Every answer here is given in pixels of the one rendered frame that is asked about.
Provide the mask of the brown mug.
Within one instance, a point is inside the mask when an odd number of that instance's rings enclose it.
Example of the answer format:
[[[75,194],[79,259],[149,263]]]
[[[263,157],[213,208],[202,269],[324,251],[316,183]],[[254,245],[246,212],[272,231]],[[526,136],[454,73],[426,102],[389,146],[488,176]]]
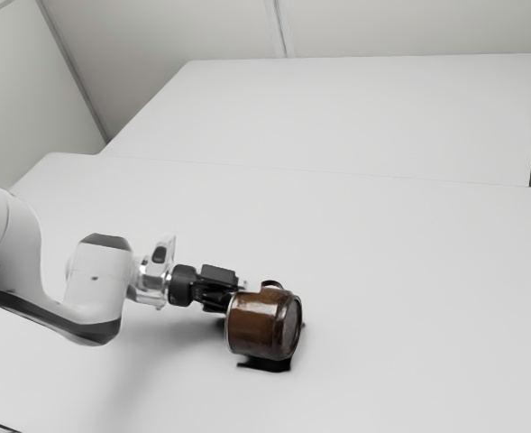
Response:
[[[256,292],[233,296],[225,316],[225,340],[236,355],[280,362],[296,352],[302,326],[300,297],[267,280]]]

